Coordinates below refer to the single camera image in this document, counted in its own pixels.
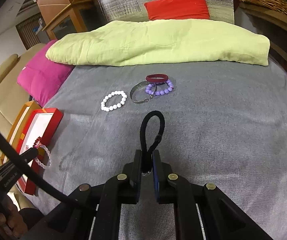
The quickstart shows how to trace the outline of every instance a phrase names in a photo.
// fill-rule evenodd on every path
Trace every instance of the light green comforter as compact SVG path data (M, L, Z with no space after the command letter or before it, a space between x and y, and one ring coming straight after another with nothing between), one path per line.
M268 65L270 42L239 26L212 20L113 21L68 34L46 57L70 65L144 65L228 60Z

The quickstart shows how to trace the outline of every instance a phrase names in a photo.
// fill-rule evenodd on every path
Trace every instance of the wall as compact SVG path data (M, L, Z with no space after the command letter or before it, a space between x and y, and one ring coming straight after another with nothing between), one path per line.
M259 30L253 26L252 19L240 7L235 11L235 25L259 34Z
M31 16L34 16L37 13L40 13L40 10L38 5L36 4L34 7L31 7L26 11L22 12L21 14L19 14L12 23L12 26L16 26L17 24L21 23L22 21L28 19Z
M16 27L6 30L0 35L0 64L12 54L22 55L26 51Z

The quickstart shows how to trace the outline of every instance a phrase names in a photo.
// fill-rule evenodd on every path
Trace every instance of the bed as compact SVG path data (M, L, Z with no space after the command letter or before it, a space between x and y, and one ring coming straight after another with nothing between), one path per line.
M151 73L168 74L175 89L144 104L128 97L120 109L100 109L105 95L129 95ZM192 183L214 182L273 239L287 239L287 73L273 58L267 67L229 61L76 66L46 107L64 117L43 178L65 194L118 174L140 149L144 116L158 110L165 116L161 160ZM148 123L148 145L158 126L157 119ZM143 177L139 203L122 206L119 239L175 239L172 205L157 205L152 184L152 175ZM58 204L40 189L28 197L45 214Z

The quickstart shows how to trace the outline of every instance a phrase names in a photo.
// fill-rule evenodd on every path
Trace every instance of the bracelet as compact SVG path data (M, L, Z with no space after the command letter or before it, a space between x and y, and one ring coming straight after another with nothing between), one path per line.
M120 101L120 103L118 103L116 105L113 105L113 106L107 107L106 106L107 100L109 98L112 98L113 96L116 96L116 95L122 95L122 100ZM105 98L102 100L102 102L101 102L101 110L109 112L109 111L112 111L114 109L120 108L121 106L123 106L125 104L126 98L127 98L127 95L126 95L126 93L123 90L122 91L117 91L116 90L114 92L111 92L111 94L105 96Z
M172 82L170 79L168 79L166 82L160 82L159 84L162 84L162 83L167 83L168 85L168 89L165 89L165 90L161 90L161 91L155 91L155 93L151 90L151 88L153 86L157 86L157 84L149 84L147 87L146 87L146 93L149 94L149 95L152 95L153 93L155 94L155 96L163 96L165 94L168 94L169 92L171 92L174 88Z
M168 76L166 74L152 74L146 76L146 80L150 83L163 83L168 80Z
M141 104L141 103L147 102L149 99L153 98L153 94L152 94L152 95L149 95L148 98L145 98L145 99L142 100L142 101L135 101L135 100L132 99L132 96L133 96L134 92L135 92L138 88L140 88L140 87L142 87L142 86L145 86L145 85L148 85L148 84L149 84L148 81L142 81L142 82L136 84L136 85L131 89L129 95L130 95L131 100L132 100L134 103L136 103L136 104Z
M36 140L35 140L35 143L34 143L34 145L33 145L33 147L34 148L42 148L42 149L44 149L45 150L45 152L47 153L47 155L48 155L48 161L49 161L49 166L51 166L51 154L50 154L50 151L48 150L48 148L45 146L45 145L43 145L43 144L41 144L40 143L40 140L41 140L41 137L39 136ZM35 158L35 161L36 161L36 163L40 166L40 167L42 167L43 169L46 169L47 168L47 166L45 165L45 164L43 164L37 157Z

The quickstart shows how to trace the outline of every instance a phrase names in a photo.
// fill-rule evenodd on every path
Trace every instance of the dark red bangle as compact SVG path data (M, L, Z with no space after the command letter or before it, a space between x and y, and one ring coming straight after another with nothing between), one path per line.
M146 76L146 80L150 83L166 82L168 80L168 76L166 74L152 74Z

